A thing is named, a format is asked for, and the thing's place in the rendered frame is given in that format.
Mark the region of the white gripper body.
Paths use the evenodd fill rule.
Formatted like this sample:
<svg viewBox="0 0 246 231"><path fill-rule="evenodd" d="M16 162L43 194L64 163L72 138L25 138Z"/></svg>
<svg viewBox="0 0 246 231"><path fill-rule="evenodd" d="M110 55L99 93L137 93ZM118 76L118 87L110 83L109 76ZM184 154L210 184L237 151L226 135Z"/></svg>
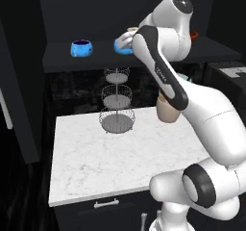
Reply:
<svg viewBox="0 0 246 231"><path fill-rule="evenodd" d="M116 45L119 49L130 48L132 45L132 40L135 35L135 31L128 31L117 38Z"/></svg>

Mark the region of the black cabinet shelf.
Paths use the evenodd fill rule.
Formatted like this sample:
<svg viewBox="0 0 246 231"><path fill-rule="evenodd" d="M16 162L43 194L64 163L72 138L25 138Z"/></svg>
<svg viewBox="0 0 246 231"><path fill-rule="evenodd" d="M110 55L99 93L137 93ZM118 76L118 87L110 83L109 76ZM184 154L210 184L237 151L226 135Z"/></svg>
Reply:
<svg viewBox="0 0 246 231"><path fill-rule="evenodd" d="M134 55L119 55L114 52L113 41L94 41L93 53L87 58L73 58L70 43L48 43L43 56L46 73L84 71L117 67L142 67ZM239 61L241 54L210 38L200 36L191 46L183 64Z"/></svg>

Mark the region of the black cabinet door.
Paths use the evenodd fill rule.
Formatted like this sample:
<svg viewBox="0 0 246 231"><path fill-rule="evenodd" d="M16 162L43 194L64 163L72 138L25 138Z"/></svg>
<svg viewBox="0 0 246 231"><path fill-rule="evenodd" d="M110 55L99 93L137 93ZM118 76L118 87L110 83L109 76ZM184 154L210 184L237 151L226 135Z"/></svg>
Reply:
<svg viewBox="0 0 246 231"><path fill-rule="evenodd" d="M44 74L27 32L0 15L0 88L26 164L41 158Z"/></svg>

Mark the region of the blue bowl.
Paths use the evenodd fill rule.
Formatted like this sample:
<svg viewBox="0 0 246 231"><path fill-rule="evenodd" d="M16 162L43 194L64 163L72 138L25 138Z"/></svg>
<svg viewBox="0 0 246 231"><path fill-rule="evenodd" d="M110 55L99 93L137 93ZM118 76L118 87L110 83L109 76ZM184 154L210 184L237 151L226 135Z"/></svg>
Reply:
<svg viewBox="0 0 246 231"><path fill-rule="evenodd" d="M119 55L133 55L133 50L131 48L119 49L116 40L113 43L113 50Z"/></svg>
<svg viewBox="0 0 246 231"><path fill-rule="evenodd" d="M71 43L70 55L73 58L89 57L93 53L93 46L89 40L80 39Z"/></svg>

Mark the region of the teal object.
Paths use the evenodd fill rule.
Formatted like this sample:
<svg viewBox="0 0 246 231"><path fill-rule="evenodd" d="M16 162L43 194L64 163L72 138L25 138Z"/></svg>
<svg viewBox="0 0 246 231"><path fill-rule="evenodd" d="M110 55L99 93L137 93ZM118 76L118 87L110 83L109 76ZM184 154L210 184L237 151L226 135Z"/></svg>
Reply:
<svg viewBox="0 0 246 231"><path fill-rule="evenodd" d="M178 75L179 75L181 78L183 78L184 80L186 80L186 81L192 83L192 79L191 79L190 77L188 77L188 76L186 76L186 75L184 75L184 74L182 74L182 73L178 73Z"/></svg>

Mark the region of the beige pot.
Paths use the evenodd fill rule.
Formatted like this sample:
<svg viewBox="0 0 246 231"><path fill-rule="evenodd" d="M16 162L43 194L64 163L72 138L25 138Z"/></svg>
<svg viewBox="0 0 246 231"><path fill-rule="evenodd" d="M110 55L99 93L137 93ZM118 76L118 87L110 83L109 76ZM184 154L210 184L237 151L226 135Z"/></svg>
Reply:
<svg viewBox="0 0 246 231"><path fill-rule="evenodd" d="M159 120L165 123L173 123L180 116L180 112L173 108L162 95L158 96L156 109Z"/></svg>

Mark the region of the black drawer front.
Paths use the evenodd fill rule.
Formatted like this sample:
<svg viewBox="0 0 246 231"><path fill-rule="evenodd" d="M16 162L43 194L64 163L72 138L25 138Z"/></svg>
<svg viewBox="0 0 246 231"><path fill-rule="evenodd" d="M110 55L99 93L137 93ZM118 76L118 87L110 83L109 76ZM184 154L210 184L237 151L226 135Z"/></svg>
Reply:
<svg viewBox="0 0 246 231"><path fill-rule="evenodd" d="M99 203L119 200L118 205L94 209ZM141 214L148 214L145 228L156 218L158 203L148 191L55 207L60 231L140 231Z"/></svg>

